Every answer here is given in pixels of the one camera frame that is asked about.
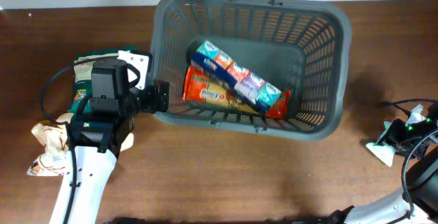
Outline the blue Kleenex tissue pack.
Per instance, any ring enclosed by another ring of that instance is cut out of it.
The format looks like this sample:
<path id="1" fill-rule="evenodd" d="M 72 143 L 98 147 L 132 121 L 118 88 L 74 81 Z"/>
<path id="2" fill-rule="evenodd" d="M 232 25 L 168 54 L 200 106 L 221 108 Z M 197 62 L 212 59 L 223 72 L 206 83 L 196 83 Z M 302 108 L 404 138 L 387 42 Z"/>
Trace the blue Kleenex tissue pack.
<path id="1" fill-rule="evenodd" d="M 267 114 L 282 95 L 276 86 L 238 65 L 208 40 L 193 43 L 188 51 L 192 66 L 262 115 Z"/>

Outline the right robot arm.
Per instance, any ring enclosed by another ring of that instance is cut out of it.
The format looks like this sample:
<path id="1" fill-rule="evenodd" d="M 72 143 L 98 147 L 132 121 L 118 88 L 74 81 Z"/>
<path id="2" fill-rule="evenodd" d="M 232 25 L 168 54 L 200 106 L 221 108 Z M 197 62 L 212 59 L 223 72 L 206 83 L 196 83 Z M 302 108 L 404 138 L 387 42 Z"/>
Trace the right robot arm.
<path id="1" fill-rule="evenodd" d="M 428 114 L 423 106 L 403 110 L 406 121 L 384 122 L 385 130 L 375 142 L 365 146 L 387 166 L 394 157 L 404 158 L 401 168 L 401 188 L 364 206 L 336 210 L 318 223 L 332 224 L 416 224 L 437 222 L 437 101 L 429 102 Z"/>

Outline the white teal wipes packet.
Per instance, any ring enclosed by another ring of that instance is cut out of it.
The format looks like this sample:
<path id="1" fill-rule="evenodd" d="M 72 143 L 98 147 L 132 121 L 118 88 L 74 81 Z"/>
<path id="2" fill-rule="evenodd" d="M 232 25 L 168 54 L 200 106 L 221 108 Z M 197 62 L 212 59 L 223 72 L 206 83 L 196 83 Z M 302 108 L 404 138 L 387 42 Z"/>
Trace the white teal wipes packet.
<path id="1" fill-rule="evenodd" d="M 413 142 L 420 138 L 415 135 L 409 138 L 407 132 L 413 131 L 413 125 L 417 125 L 426 120 L 422 115 L 423 106 L 418 104 L 411 111 L 408 111 L 406 122 L 396 119 L 392 122 L 385 121 L 385 130 L 376 142 L 368 142 L 365 147 L 376 156 L 383 164 L 392 167 L 394 156 L 396 154 L 406 155 L 408 142 Z"/>

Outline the orange spaghetti packet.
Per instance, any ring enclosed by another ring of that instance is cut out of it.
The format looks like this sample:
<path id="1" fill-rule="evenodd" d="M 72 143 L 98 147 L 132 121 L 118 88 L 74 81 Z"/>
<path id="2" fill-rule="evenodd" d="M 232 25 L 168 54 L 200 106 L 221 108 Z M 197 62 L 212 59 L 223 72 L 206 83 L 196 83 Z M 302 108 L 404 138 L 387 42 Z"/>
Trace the orange spaghetti packet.
<path id="1" fill-rule="evenodd" d="M 283 91 L 275 104 L 264 116 L 272 119 L 283 119 L 287 112 L 290 95 L 290 90 Z M 229 110 L 260 115 L 259 112 L 256 112 L 249 105 L 239 100 L 234 94 L 216 84 L 212 79 L 206 76 L 206 74 L 195 69 L 193 66 L 188 67 L 182 99 L 185 102 L 194 101 L 196 103 L 211 104 Z"/>

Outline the grey plastic basket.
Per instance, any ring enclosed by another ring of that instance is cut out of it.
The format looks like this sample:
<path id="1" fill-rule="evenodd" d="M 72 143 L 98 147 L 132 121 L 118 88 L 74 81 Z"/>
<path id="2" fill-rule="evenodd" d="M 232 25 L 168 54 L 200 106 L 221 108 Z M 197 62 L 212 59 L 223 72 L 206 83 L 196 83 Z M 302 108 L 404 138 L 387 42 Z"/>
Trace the grey plastic basket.
<path id="1" fill-rule="evenodd" d="M 322 140 L 342 117 L 351 38 L 345 13 L 323 1 L 161 0 L 148 79 L 168 82 L 170 88 L 168 111 L 156 117 L 173 125 Z M 269 119 L 184 101 L 189 52 L 206 40 L 290 91 L 285 117 Z"/>

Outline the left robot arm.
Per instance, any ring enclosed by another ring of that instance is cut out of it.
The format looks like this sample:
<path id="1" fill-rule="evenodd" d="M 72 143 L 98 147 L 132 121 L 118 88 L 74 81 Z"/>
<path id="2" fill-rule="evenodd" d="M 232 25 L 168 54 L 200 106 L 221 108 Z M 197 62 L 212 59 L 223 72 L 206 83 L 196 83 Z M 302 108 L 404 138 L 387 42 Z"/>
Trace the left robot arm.
<path id="1" fill-rule="evenodd" d="M 124 140 L 134 129 L 139 112 L 168 109 L 169 84 L 138 88 L 150 72 L 150 60 L 105 57 L 93 60 L 92 90 L 65 124 L 67 172 L 51 215 L 51 223 L 94 223 Z"/>

